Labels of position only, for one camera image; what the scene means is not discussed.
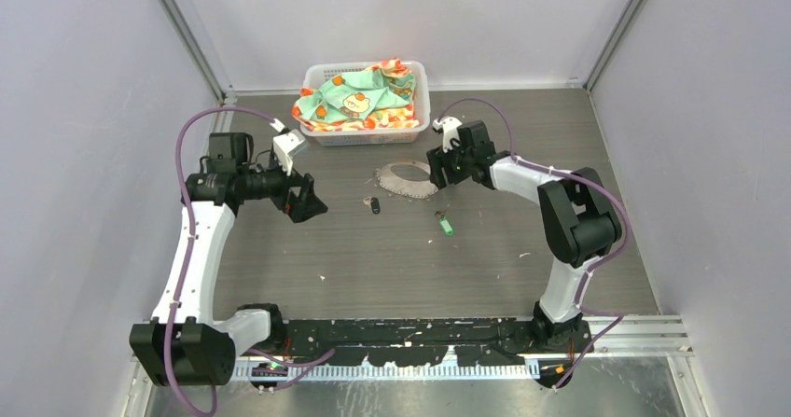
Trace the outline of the large metal keyring holder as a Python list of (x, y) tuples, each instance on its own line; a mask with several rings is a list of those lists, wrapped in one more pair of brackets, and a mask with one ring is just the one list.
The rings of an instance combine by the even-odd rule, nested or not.
[(430, 180), (409, 180), (394, 172), (397, 166), (409, 166), (426, 174), (431, 173), (430, 166), (421, 161), (399, 161), (386, 164), (375, 171), (379, 185), (390, 193), (412, 199), (425, 200), (438, 193), (439, 188)]

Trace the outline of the key with green tag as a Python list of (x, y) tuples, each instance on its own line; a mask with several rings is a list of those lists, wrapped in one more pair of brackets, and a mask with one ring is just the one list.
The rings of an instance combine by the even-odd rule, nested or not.
[(446, 217), (446, 213), (442, 211), (436, 211), (435, 216), (443, 233), (447, 236), (452, 236), (454, 234), (454, 229), (451, 225), (451, 222)]

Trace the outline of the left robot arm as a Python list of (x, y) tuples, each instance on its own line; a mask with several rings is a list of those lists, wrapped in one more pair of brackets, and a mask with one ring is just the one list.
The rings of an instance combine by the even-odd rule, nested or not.
[(215, 283), (224, 246), (239, 209), (269, 200), (293, 223), (326, 213), (314, 179), (301, 174), (294, 157), (307, 146), (285, 129), (263, 150), (259, 163), (246, 132), (216, 132), (200, 168), (185, 179), (182, 223), (171, 272), (149, 322), (132, 326), (130, 346), (157, 386), (219, 386), (229, 382), (237, 357), (259, 350), (278, 354), (286, 325), (272, 303), (240, 306), (230, 318), (214, 317)]

